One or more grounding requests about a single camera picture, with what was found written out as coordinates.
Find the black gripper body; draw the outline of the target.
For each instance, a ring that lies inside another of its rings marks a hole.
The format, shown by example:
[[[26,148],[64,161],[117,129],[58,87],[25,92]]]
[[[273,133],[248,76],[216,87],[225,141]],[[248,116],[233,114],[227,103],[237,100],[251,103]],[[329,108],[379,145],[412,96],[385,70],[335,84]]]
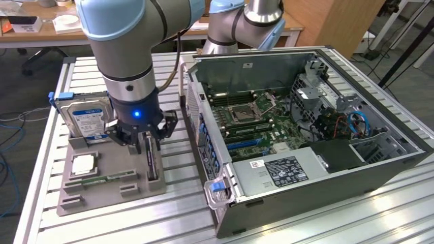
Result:
[[[149,132],[156,139],[164,137],[164,130],[157,128],[162,120],[162,112],[158,107],[157,88],[138,101],[126,102],[109,96],[112,107],[117,115],[117,125],[125,135],[126,143],[136,143],[138,133]]]

